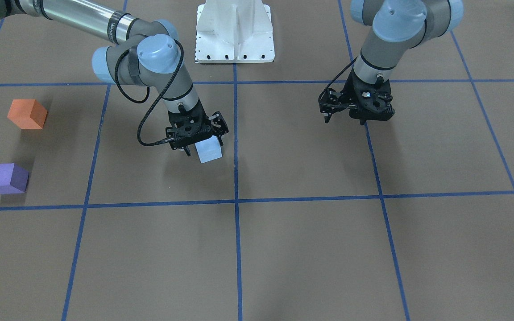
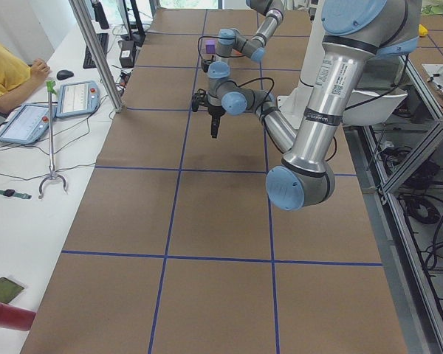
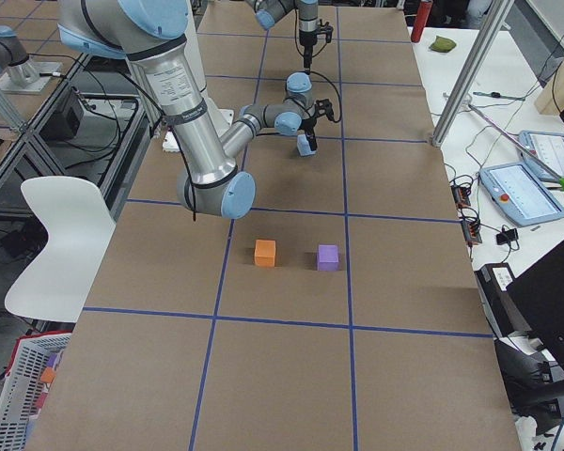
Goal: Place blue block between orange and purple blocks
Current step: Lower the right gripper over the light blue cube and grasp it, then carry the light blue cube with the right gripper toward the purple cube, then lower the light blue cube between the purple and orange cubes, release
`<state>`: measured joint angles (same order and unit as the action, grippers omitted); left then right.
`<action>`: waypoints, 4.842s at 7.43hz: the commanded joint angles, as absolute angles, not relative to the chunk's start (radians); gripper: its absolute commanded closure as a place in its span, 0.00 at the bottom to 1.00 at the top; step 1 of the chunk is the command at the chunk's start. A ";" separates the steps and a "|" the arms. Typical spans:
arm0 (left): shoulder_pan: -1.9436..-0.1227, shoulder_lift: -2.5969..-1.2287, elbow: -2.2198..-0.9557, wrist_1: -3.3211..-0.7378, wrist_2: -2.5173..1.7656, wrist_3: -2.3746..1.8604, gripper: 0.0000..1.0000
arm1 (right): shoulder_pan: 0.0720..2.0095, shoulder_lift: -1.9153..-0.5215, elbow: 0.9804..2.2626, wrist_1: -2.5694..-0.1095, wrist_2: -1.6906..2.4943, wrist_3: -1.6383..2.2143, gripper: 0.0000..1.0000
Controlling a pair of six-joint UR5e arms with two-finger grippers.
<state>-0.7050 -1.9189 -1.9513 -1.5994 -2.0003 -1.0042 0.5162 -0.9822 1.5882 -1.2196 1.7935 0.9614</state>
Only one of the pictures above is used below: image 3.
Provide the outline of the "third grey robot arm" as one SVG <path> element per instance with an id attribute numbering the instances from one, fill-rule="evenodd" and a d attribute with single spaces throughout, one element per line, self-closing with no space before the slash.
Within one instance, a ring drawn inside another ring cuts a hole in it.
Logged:
<path id="1" fill-rule="evenodd" d="M 36 61 L 15 31 L 0 25 L 0 89 L 8 93 L 39 94 L 50 78 L 61 75 L 59 62 Z"/>

